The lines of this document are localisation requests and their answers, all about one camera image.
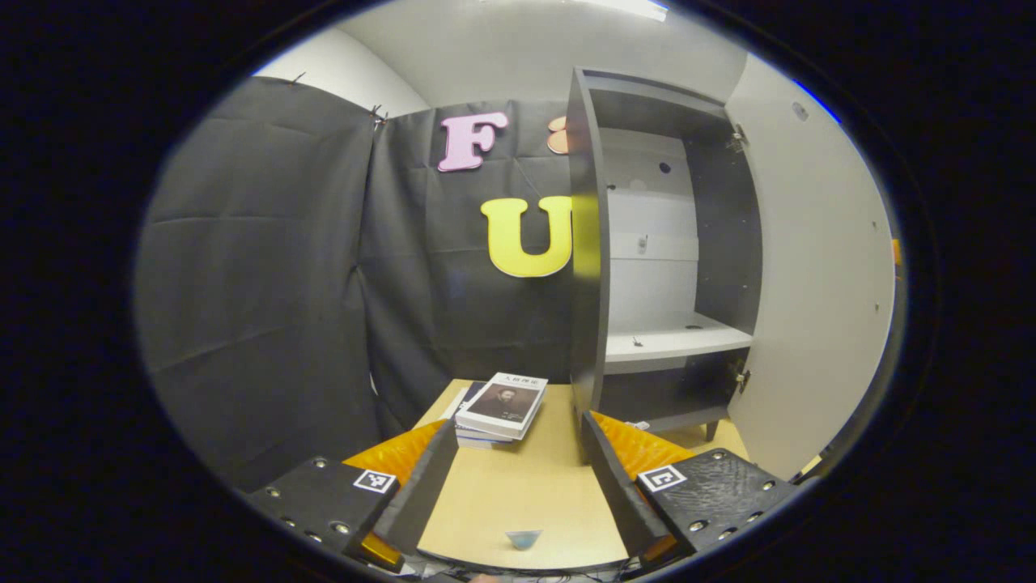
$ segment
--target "wooden table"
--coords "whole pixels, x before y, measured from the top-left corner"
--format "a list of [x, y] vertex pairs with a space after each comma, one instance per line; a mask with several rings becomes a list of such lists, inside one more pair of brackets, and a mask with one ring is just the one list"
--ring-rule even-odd
[[[471, 381], [455, 380], [418, 421], [439, 418]], [[576, 569], [628, 558], [594, 470], [580, 461], [570, 385], [547, 385], [525, 439], [461, 447], [419, 549], [508, 569]], [[509, 530], [543, 530], [519, 551]]]

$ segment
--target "pink letter f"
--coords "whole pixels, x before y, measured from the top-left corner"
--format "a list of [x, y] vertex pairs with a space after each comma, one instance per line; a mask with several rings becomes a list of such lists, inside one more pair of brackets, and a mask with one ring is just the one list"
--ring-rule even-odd
[[474, 146], [478, 144], [482, 151], [489, 151], [489, 148], [493, 147], [496, 133], [492, 127], [485, 125], [476, 132], [474, 126], [480, 124], [507, 127], [508, 116], [497, 111], [442, 120], [442, 126], [447, 128], [447, 156], [439, 162], [440, 172], [482, 166], [482, 156], [474, 154]]

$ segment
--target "small blue object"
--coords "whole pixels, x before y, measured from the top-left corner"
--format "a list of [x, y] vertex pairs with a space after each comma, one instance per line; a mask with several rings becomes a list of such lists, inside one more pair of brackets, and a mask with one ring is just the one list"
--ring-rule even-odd
[[512, 530], [507, 532], [508, 538], [511, 540], [511, 544], [515, 546], [515, 549], [519, 551], [525, 551], [530, 548], [536, 540], [540, 537], [542, 530]]

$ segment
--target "cabinet shelf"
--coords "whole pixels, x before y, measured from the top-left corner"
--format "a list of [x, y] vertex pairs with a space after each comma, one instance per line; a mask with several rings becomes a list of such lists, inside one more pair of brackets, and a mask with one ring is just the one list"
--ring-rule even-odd
[[[644, 373], [682, 367], [689, 356], [748, 348], [752, 337], [696, 313], [678, 315], [642, 332], [609, 334], [604, 374]], [[700, 329], [688, 330], [688, 325]]]

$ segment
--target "book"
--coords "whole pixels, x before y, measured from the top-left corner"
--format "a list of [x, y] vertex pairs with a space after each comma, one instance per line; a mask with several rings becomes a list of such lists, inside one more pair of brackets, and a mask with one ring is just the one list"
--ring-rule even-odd
[[471, 438], [457, 438], [457, 445], [461, 447], [471, 447], [474, 449], [492, 449], [494, 443], [503, 443], [500, 441], [492, 441], [488, 439], [471, 439]]
[[546, 379], [497, 373], [454, 414], [458, 426], [520, 440], [540, 409]]
[[[470, 405], [471, 401], [474, 399], [474, 396], [479, 395], [479, 391], [482, 390], [482, 387], [484, 386], [486, 386], [485, 383], [471, 383], [471, 386], [468, 387], [467, 389], [458, 391], [457, 397], [455, 397], [454, 400], [450, 403], [450, 406], [447, 407], [445, 412], [442, 413], [439, 419], [449, 419], [454, 415], [456, 415], [458, 411], [461, 411], [464, 408], [466, 408], [468, 405]], [[481, 441], [491, 441], [495, 443], [510, 443], [512, 441], [511, 438], [497, 436], [493, 434], [487, 434], [486, 432], [480, 432], [479, 430], [465, 428], [464, 426], [461, 426], [459, 424], [457, 425], [456, 431], [458, 440], [460, 440], [461, 438], [469, 438]]]

